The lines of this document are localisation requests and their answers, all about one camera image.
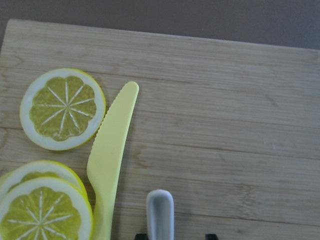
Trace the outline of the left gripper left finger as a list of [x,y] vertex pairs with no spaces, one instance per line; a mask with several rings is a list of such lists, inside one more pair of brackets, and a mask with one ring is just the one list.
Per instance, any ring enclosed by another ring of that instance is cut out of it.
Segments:
[[148,235],[146,233],[138,233],[135,235],[135,240],[148,240]]

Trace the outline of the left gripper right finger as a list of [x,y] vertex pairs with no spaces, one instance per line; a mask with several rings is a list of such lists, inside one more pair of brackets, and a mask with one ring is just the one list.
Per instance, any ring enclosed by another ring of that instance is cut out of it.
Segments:
[[217,240],[217,235],[215,233],[205,234],[205,240]]

